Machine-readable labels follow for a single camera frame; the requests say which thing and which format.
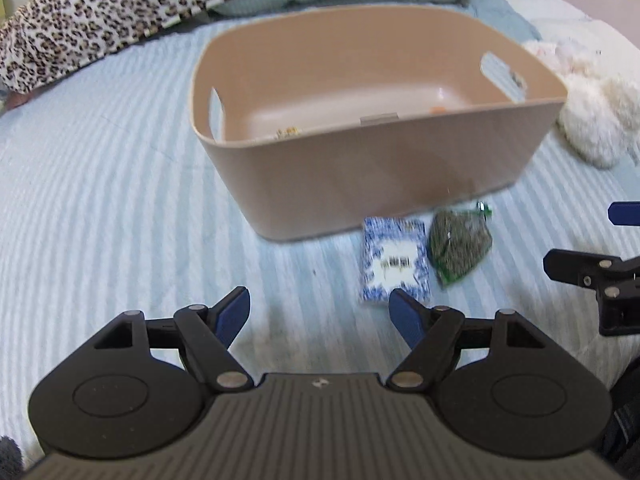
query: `stuffed animal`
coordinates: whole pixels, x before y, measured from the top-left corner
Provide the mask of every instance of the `stuffed animal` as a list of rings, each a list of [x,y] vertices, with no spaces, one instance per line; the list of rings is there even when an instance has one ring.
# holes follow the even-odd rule
[[[567,87],[558,123],[574,150],[597,168],[612,168],[627,153],[637,164],[639,86],[622,76],[602,73],[596,54],[573,41],[527,41],[523,46]]]
[[[22,453],[7,436],[0,436],[0,480],[15,480],[22,474]]]

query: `dried herbs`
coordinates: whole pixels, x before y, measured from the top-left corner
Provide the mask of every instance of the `dried herbs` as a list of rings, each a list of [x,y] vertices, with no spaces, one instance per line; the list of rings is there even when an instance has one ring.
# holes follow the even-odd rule
[[[491,210],[482,202],[474,210],[436,213],[429,230],[430,260],[440,282],[449,285],[466,276],[491,249],[486,225]]]

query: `blue fabric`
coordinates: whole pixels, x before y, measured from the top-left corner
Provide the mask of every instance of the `blue fabric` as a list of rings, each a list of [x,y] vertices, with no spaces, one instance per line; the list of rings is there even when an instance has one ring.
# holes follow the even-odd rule
[[[518,41],[538,36],[502,0],[456,9]],[[128,48],[0,118],[0,433],[28,456],[33,387],[124,310],[170,317],[247,286],[251,316],[230,351],[256,379],[268,370],[385,377],[408,352],[387,309],[358,302],[362,233],[262,240],[198,142],[194,66],[238,23]],[[211,123],[219,119],[214,107]],[[638,192],[633,171],[625,177]],[[611,385],[640,340],[599,337],[593,294],[549,280],[542,258],[553,247],[639,254],[640,229],[607,219],[626,189],[547,136],[513,187],[482,197],[494,247],[459,284],[432,282],[433,304],[489,318],[516,308]],[[430,225],[430,213],[419,217]]]

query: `striped bed sheet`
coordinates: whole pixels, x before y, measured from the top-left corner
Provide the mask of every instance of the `striped bed sheet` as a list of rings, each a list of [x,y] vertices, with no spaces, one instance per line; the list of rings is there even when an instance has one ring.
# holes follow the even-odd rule
[[[199,145],[191,73],[236,23],[132,47],[0,118],[0,434],[28,458],[38,455],[31,390],[124,310],[167,317],[247,286],[252,314],[231,351],[256,378],[386,376],[408,352],[387,311],[358,302],[360,232],[258,238]],[[482,197],[494,210],[490,256],[459,285],[433,286],[432,303],[473,317],[516,308],[611,385],[640,337],[600,337],[593,294],[548,280],[542,257],[640,254],[640,229],[607,220],[610,202],[640,189],[634,171],[587,166],[549,133],[513,187]]]

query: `ribbed gray panel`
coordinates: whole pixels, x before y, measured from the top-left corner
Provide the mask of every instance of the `ribbed gray panel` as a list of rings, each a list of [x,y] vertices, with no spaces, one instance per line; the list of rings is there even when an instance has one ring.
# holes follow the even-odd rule
[[[613,480],[591,452],[528,462],[491,455],[452,434],[423,397],[373,374],[268,375],[218,398],[166,449],[119,462],[52,455],[26,480]]]

